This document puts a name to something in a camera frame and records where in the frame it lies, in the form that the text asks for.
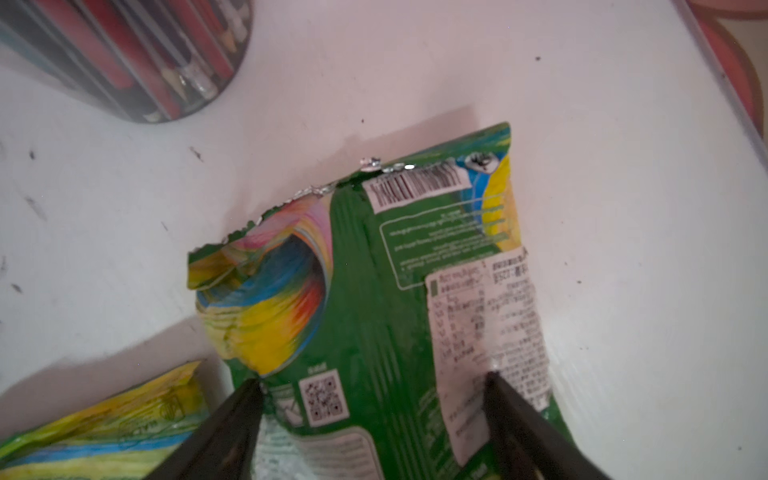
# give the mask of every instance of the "pencil holder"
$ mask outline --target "pencil holder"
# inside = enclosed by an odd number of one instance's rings
[[[159,123],[213,101],[245,55],[250,0],[4,0],[0,64],[118,117]]]

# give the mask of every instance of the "white tabletop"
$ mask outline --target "white tabletop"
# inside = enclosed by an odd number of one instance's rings
[[[668,0],[256,12],[233,84],[172,124],[0,71],[0,437],[211,355],[188,250],[506,120],[581,449],[617,480],[768,475],[768,176]]]

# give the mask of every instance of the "nutrition label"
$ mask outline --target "nutrition label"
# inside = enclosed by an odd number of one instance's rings
[[[523,247],[426,277],[437,393],[460,465],[488,440],[485,374],[499,371],[537,410],[548,406],[547,353]]]
[[[357,426],[328,435],[289,434],[265,415],[253,473],[259,480],[383,480],[373,438]]]
[[[493,200],[498,195],[483,197]],[[506,224],[505,217],[483,222],[482,216],[504,212],[502,205],[472,210],[467,200],[455,204],[424,210],[387,220],[379,226],[384,248],[397,287],[408,290],[420,287],[424,276],[435,269],[454,265],[458,259],[473,260],[498,251],[496,244],[508,240],[508,231],[502,229],[490,234],[495,225]]]

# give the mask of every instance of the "colorful swirl design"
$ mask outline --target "colorful swirl design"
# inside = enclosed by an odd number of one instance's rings
[[[268,376],[319,326],[333,275],[330,195],[307,195],[190,262],[197,311],[225,359]]]
[[[0,478],[143,478],[208,417],[200,362],[0,444]]]

